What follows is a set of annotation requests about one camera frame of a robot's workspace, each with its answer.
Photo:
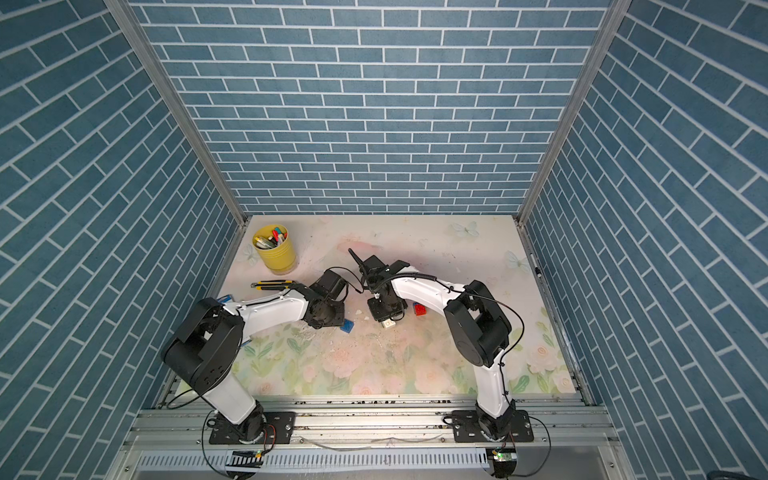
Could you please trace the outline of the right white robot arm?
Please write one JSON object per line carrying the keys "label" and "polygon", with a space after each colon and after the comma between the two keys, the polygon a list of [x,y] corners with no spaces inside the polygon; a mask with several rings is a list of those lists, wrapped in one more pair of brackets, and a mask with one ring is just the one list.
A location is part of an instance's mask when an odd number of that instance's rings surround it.
{"label": "right white robot arm", "polygon": [[475,367],[478,415],[500,428],[514,410],[501,366],[512,325],[485,284],[450,283],[400,260],[391,265],[376,261],[359,270],[363,289],[371,293],[367,304],[376,321],[400,320],[409,301],[442,314],[456,349]]}

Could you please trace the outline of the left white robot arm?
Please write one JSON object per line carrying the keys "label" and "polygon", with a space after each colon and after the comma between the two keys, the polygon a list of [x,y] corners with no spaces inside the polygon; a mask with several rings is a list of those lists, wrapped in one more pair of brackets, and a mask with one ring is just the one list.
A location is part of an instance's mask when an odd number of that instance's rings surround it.
{"label": "left white robot arm", "polygon": [[277,325],[304,322],[314,329],[340,327],[345,288],[294,284],[263,298],[193,305],[160,353],[161,361],[235,427],[244,441],[261,430],[263,409],[233,373],[245,343]]}

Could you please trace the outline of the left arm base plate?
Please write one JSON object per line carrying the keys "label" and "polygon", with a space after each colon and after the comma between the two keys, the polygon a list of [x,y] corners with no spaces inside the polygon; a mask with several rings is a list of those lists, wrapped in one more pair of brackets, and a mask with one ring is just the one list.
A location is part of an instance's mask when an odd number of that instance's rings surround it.
{"label": "left arm base plate", "polygon": [[295,420],[295,412],[256,412],[241,424],[234,425],[217,413],[206,420],[206,427],[210,430],[211,445],[263,444],[271,447],[290,442]]}

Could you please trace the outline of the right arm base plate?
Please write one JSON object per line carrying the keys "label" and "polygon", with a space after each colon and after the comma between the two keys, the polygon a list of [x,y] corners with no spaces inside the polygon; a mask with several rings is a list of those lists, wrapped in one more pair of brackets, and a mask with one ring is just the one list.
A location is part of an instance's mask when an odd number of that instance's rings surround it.
{"label": "right arm base plate", "polygon": [[530,417],[524,410],[508,409],[498,418],[478,408],[454,410],[442,420],[452,430],[456,443],[534,441]]}

